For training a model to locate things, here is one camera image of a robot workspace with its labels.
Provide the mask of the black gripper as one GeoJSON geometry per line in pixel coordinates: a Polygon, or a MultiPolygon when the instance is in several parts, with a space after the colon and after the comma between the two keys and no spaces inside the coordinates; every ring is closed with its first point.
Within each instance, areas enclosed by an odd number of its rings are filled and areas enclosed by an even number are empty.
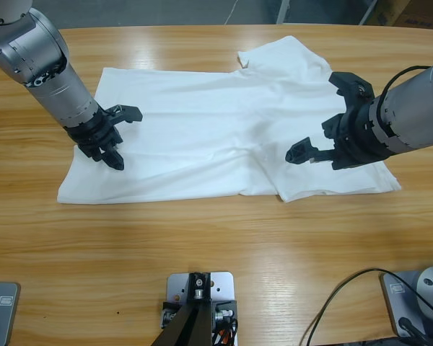
{"type": "Polygon", "coordinates": [[[95,162],[103,161],[112,169],[124,170],[123,157],[116,149],[123,139],[114,120],[117,120],[115,107],[108,110],[99,107],[88,122],[66,128],[66,132],[86,157],[95,162]]]}
{"type": "Polygon", "coordinates": [[[353,106],[322,123],[324,135],[333,140],[334,149],[319,150],[306,137],[287,150],[285,161],[290,164],[332,161],[334,170],[359,167],[390,156],[388,148],[376,138],[369,119],[369,104],[359,110],[353,106]]]}

